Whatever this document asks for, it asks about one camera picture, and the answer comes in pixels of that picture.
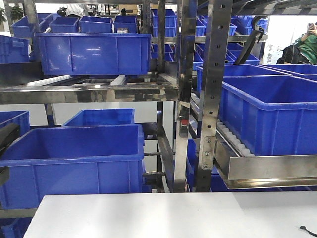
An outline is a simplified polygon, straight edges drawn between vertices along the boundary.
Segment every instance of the blue plastic bin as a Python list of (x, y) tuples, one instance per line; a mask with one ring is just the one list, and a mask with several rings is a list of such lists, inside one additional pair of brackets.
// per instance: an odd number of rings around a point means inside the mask
[(149, 70), (150, 34), (37, 35), (45, 75), (142, 75)]
[(80, 32), (112, 33), (112, 18), (83, 16), (80, 21)]
[(1, 205), (36, 208), (45, 195), (142, 192), (143, 144), (135, 124), (34, 129), (1, 157), (0, 166), (10, 169)]
[(228, 35), (234, 36), (234, 33), (236, 32), (236, 30), (237, 30), (237, 26), (230, 23)]
[[(227, 52), (230, 55), (230, 57), (233, 58), (234, 61), (239, 57), (241, 53), (241, 51), (227, 51)], [(259, 63), (260, 63), (260, 60), (257, 57), (255, 57), (253, 54), (250, 54), (245, 62), (245, 64), (251, 64), (251, 65), (258, 65)]]
[(317, 81), (317, 66), (310, 64), (276, 64), (263, 65), (271, 69), (276, 69), (296, 77), (311, 79)]
[(116, 16), (113, 25), (115, 33), (117, 33), (118, 28), (127, 29), (128, 33), (137, 33), (136, 16)]
[(206, 26), (200, 21), (196, 20), (196, 36), (204, 36), (206, 34)]
[(224, 68), (225, 77), (241, 77), (241, 76), (269, 76), (269, 75), (289, 75), (278, 70), (254, 66), (250, 64), (242, 65), (226, 65)]
[[(158, 52), (158, 45), (157, 44), (152, 44), (152, 48), (151, 50), (153, 52)], [(165, 53), (174, 53), (172, 47), (170, 46), (170, 44), (165, 44)]]
[(0, 237), (3, 238), (23, 238), (32, 218), (8, 218), (0, 219)]
[(77, 17), (58, 17), (50, 23), (51, 32), (53, 33), (75, 33), (78, 32)]
[[(47, 27), (45, 24), (45, 18), (48, 17), (49, 13), (38, 13), (40, 31), (44, 32)], [(21, 20), (12, 24), (12, 29), (15, 37), (31, 38), (31, 31), (29, 27), (28, 17), (25, 16)]]
[[(165, 27), (176, 27), (176, 13), (171, 9), (166, 9), (165, 11)], [(159, 12), (157, 9), (151, 9), (151, 22), (153, 27), (159, 27)]]
[(0, 36), (0, 63), (29, 62), (29, 40)]
[[(158, 57), (159, 57), (159, 56), (158, 56), (158, 53), (157, 53), (157, 52), (151, 52), (151, 58), (157, 59)], [(165, 60), (165, 61), (169, 61), (169, 62), (174, 62), (173, 53), (166, 52), (166, 53), (165, 53), (164, 60)]]
[[(166, 37), (174, 37), (176, 36), (176, 27), (165, 27), (165, 36)], [(158, 37), (159, 36), (159, 29), (157, 27), (153, 27), (152, 26), (152, 35), (154, 37)]]
[(193, 70), (197, 70), (198, 66), (203, 66), (203, 59), (200, 57), (197, 51), (194, 51)]
[(134, 124), (134, 109), (81, 110), (62, 127), (104, 126)]
[(9, 111), (0, 112), (0, 128), (14, 123), (20, 126), (20, 135), (24, 135), (30, 130), (29, 111)]
[(243, 49), (243, 46), (239, 43), (228, 43), (227, 49), (230, 51), (240, 51)]
[(219, 119), (256, 156), (317, 153), (317, 83), (292, 76), (225, 77)]

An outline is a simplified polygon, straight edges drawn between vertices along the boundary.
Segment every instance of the black cable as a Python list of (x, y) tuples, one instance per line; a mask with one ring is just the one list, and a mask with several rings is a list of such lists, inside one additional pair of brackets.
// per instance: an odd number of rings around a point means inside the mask
[(308, 231), (308, 230), (307, 230), (307, 228), (306, 228), (305, 226), (300, 226), (299, 228), (300, 228), (300, 229), (302, 229), (302, 230), (307, 231), (310, 235), (312, 235), (312, 236), (314, 236), (314, 237), (317, 237), (317, 234), (315, 234), (315, 233), (313, 233), (313, 232)]

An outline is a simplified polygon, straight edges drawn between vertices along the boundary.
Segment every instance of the white tabletop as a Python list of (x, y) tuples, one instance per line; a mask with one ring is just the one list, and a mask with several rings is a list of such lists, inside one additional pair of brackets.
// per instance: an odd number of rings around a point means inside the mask
[(310, 238), (317, 192), (45, 196), (25, 238)]

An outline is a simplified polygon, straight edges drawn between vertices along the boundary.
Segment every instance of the green shirt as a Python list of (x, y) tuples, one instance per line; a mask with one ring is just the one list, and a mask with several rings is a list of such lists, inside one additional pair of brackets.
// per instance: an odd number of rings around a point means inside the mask
[(301, 37), (296, 40), (295, 46), (298, 46), (301, 53), (309, 60), (311, 64), (317, 64), (317, 36), (309, 35), (305, 41)]

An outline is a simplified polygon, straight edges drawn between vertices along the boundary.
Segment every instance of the person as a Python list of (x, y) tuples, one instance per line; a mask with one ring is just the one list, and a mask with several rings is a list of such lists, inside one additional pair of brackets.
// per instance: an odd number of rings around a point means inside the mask
[(66, 17), (88, 16), (88, 7), (84, 4), (67, 4)]
[(317, 22), (307, 25), (307, 32), (283, 50), (277, 64), (317, 64)]

